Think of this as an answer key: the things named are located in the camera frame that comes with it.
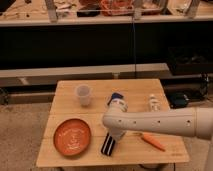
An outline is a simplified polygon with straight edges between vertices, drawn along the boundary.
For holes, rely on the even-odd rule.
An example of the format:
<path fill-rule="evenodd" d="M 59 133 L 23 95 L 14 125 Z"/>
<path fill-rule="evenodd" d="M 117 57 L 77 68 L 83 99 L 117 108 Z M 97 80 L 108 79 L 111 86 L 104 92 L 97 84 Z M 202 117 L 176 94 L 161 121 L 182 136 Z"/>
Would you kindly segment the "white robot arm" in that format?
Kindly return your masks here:
<path fill-rule="evenodd" d="M 204 171 L 213 171 L 213 108 L 180 108 L 128 113 L 126 102 L 113 99 L 102 117 L 110 136 L 119 141 L 126 130 L 209 140 Z"/>

